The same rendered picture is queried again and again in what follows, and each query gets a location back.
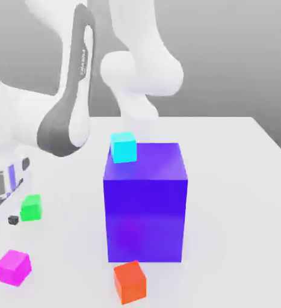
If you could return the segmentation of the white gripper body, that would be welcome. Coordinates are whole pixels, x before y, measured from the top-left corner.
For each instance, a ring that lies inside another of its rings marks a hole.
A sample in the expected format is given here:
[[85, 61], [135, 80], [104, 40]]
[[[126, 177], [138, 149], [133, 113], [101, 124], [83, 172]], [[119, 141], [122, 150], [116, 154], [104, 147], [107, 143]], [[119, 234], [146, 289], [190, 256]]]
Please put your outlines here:
[[4, 201], [0, 201], [0, 238], [10, 227], [9, 216], [19, 216], [25, 197], [32, 191], [32, 178], [24, 178], [19, 187]]

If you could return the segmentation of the small green cube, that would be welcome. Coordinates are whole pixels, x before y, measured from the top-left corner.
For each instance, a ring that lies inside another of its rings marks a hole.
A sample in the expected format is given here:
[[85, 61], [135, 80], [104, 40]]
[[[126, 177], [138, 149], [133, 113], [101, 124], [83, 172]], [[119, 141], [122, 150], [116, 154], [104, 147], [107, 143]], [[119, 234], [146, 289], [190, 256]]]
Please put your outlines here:
[[40, 194], [25, 197], [20, 208], [21, 221], [35, 221], [42, 219], [42, 202]]

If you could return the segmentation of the small magenta cube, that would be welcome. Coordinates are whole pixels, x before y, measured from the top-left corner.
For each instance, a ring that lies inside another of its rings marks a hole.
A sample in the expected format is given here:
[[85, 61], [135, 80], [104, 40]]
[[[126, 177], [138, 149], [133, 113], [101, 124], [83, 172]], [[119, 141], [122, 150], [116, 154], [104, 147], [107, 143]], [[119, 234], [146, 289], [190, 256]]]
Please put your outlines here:
[[32, 271], [28, 253], [9, 250], [0, 259], [0, 282], [19, 287]]

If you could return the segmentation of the small cyan cube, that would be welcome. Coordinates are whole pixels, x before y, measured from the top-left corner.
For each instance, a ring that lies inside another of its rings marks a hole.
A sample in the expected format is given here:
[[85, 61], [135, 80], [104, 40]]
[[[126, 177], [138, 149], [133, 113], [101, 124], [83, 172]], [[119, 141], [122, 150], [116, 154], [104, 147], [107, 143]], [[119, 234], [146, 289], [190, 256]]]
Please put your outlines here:
[[111, 134], [111, 156], [115, 164], [137, 160], [137, 142], [132, 132]]

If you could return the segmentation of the small orange cube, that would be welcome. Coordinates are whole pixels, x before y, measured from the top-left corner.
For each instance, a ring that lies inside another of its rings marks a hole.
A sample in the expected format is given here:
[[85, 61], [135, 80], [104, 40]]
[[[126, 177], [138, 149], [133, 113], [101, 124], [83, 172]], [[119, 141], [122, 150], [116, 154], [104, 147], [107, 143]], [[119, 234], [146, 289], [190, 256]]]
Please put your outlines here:
[[137, 260], [114, 267], [114, 284], [121, 304], [147, 295], [147, 279]]

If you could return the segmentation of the large blue box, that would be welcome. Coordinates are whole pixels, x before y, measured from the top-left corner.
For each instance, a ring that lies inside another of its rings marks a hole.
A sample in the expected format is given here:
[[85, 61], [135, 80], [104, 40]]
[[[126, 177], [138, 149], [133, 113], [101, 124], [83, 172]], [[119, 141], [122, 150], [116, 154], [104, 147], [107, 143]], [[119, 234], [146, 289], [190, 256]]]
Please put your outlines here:
[[177, 143], [140, 143], [137, 161], [107, 157], [103, 195], [109, 262], [180, 262], [188, 176]]

